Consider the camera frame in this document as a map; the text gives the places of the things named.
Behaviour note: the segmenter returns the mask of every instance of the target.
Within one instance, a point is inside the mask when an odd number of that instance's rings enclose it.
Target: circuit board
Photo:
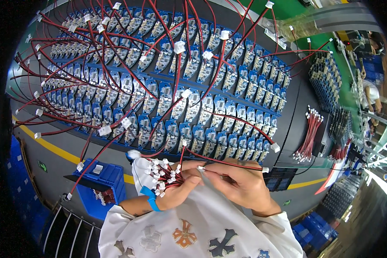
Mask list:
[[[110,7],[104,8],[107,12],[112,11]],[[168,37],[160,39],[166,32],[153,10],[128,9],[129,12],[126,8],[119,8],[119,16],[113,16],[107,26],[107,31],[111,32],[108,34],[110,41],[120,46],[116,51],[107,47],[104,52],[96,52],[92,44],[89,47],[75,43],[52,46],[49,56],[56,65],[50,62],[48,70],[56,71],[57,66],[84,55],[85,60],[74,60],[58,74],[72,75],[89,85],[51,92],[46,95],[49,101],[65,110],[63,115],[82,117],[80,122],[93,126],[111,125],[126,115],[131,122],[127,130],[120,124],[102,138],[109,140],[125,131],[115,143],[146,153],[164,148],[164,153],[176,158],[182,152],[182,142],[186,141],[186,148],[206,157],[219,160],[232,157],[262,163],[269,152],[269,143],[251,125],[270,137],[274,136],[276,119],[286,104],[286,89],[291,80],[285,63],[276,57],[263,57],[270,53],[250,39],[238,45],[242,35],[236,33],[226,41],[223,53],[226,56],[232,51],[230,59],[223,60],[217,71],[222,52],[221,31],[228,30],[232,35],[232,30],[220,25],[215,25],[214,29],[213,22],[205,19],[200,19],[198,28],[196,21],[190,19],[186,31],[185,23],[175,28],[184,22],[184,14],[159,11],[168,28],[174,28],[171,31],[173,42],[189,39],[190,47],[185,45],[186,51],[180,55],[178,68],[173,43]],[[87,28],[83,19],[77,19],[67,18],[64,26],[74,23]],[[97,23],[93,17],[91,26],[95,28]],[[112,34],[124,32],[134,40]],[[66,33],[60,33],[58,37],[66,37]],[[98,49],[102,49],[103,44],[108,46],[103,36],[94,35],[94,39]],[[212,52],[214,57],[204,60],[202,47]],[[102,54],[108,72],[103,72],[106,70],[100,60]],[[141,83],[123,67],[123,63]],[[175,87],[179,69],[179,83]],[[212,81],[215,83],[206,93]],[[67,83],[70,82],[51,78],[43,85],[43,90],[70,85]],[[181,99],[170,110],[186,89],[192,92],[191,95]],[[225,116],[240,118],[249,124]],[[90,132],[86,126],[76,130]],[[184,155],[194,158],[188,152]]]

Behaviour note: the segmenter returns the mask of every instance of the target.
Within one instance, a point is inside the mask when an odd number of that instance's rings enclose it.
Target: white shirt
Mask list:
[[[362,101],[361,105],[362,105],[363,109],[365,109],[369,106],[369,103],[367,101],[367,96],[366,96],[366,90],[365,90],[366,87],[367,86],[370,87],[370,100],[371,100],[372,104],[376,103],[376,99],[378,99],[380,97],[380,93],[378,92],[377,87],[373,83],[371,83],[367,80],[364,80],[364,79],[362,80],[362,82],[363,82],[364,91],[363,91],[363,101]]]
[[[286,212],[252,219],[221,193],[198,185],[178,207],[137,218],[114,205],[98,248],[102,258],[303,257]]]

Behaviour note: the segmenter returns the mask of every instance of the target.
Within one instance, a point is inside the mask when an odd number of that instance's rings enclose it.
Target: cross print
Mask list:
[[[123,240],[120,240],[120,241],[116,240],[116,243],[114,244],[114,246],[117,247],[122,252],[122,254],[118,256],[118,258],[136,258],[132,248],[128,247],[126,248],[126,251],[124,250]]]
[[[214,238],[209,241],[209,247],[215,246],[213,249],[209,249],[209,251],[212,254],[212,257],[223,257],[223,251],[225,251],[226,254],[230,254],[235,251],[235,245],[228,246],[227,244],[229,241],[238,234],[234,230],[228,230],[225,229],[225,237],[224,239],[219,242],[218,238]]]
[[[160,247],[160,234],[154,231],[153,225],[147,225],[143,229],[145,237],[141,238],[140,245],[145,248],[146,251],[156,253]]]
[[[197,240],[195,233],[189,232],[190,228],[191,223],[186,220],[182,220],[182,230],[176,228],[175,231],[172,233],[173,239],[177,240],[176,244],[180,245],[182,248],[186,248],[190,245],[193,245],[194,242],[196,242]]]
[[[269,258],[269,250],[259,250],[260,253],[258,254],[257,258]]]

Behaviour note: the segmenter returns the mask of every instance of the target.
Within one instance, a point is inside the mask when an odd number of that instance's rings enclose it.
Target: blue wristband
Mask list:
[[[143,186],[140,193],[147,195],[149,197],[148,203],[152,207],[152,210],[154,211],[161,211],[158,206],[156,205],[156,195],[146,186]]]

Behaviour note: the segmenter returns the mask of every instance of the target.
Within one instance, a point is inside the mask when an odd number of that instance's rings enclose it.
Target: green sign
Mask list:
[[[39,165],[39,168],[43,169],[44,172],[47,172],[46,165],[43,162],[37,160],[37,164]]]
[[[283,206],[287,206],[288,204],[290,204],[291,200],[288,200],[288,201],[285,201]]]

